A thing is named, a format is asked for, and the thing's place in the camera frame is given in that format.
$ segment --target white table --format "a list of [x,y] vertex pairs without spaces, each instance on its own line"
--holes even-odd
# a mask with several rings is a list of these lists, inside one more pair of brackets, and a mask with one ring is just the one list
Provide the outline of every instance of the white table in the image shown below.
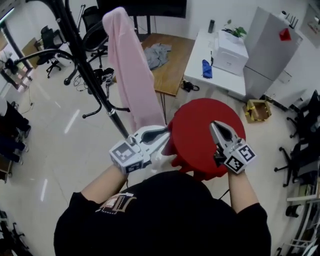
[[211,51],[213,50],[214,33],[208,33],[201,29],[196,37],[192,53],[184,72],[184,78],[192,83],[199,81],[211,86],[216,86],[229,91],[232,96],[246,96],[245,78],[242,75],[232,74],[217,67],[212,67],[212,78],[202,76],[202,61],[206,60],[211,64]]

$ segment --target blue cloth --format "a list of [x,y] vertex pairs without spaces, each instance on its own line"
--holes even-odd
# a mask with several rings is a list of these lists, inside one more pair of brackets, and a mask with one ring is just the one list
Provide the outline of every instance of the blue cloth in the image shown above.
[[202,75],[204,78],[212,78],[212,68],[208,61],[202,61]]

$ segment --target potted plant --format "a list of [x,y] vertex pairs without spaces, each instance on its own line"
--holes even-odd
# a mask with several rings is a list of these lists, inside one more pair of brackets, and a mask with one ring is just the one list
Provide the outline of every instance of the potted plant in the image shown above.
[[[227,21],[227,24],[224,25],[224,26],[230,25],[231,22],[232,22],[232,20],[229,19],[229,20]],[[233,36],[231,36],[231,37],[229,38],[230,41],[232,41],[233,43],[236,43],[236,42],[239,40],[239,38],[242,38],[244,35],[247,34],[247,32],[245,31],[245,29],[244,29],[242,26],[235,27],[234,29],[225,28],[225,29],[222,29],[222,31],[227,32],[227,33],[233,35]]]

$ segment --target green plant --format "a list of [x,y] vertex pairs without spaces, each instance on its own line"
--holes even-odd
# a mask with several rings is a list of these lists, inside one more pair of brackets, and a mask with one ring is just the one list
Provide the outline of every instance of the green plant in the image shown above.
[[[225,24],[224,26],[228,26],[230,25],[232,22],[231,19],[229,19],[227,21],[227,24]],[[225,31],[227,33],[230,33],[231,35],[237,37],[237,38],[242,38],[244,35],[247,34],[247,32],[245,31],[245,29],[242,26],[239,27],[235,27],[234,29],[230,29],[230,28],[225,28],[222,31]]]

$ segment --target gray cloth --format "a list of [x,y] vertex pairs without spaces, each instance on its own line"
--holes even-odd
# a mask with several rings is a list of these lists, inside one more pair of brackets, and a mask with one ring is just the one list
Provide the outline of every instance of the gray cloth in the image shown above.
[[150,70],[155,70],[166,64],[168,52],[171,52],[171,45],[155,43],[150,48],[144,50],[146,60]]

